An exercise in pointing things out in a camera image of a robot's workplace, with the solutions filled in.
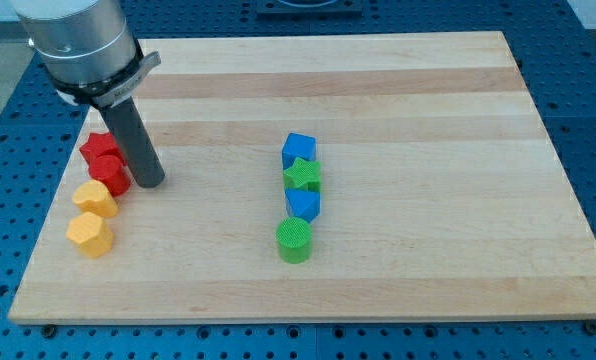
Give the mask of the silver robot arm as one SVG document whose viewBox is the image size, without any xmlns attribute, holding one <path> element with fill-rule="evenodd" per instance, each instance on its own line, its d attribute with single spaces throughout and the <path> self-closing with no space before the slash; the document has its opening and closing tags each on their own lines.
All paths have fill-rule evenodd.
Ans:
<svg viewBox="0 0 596 360">
<path fill-rule="evenodd" d="M 161 63 L 144 54 L 117 0 L 13 0 L 54 87 L 72 104 L 114 107 Z"/>
</svg>

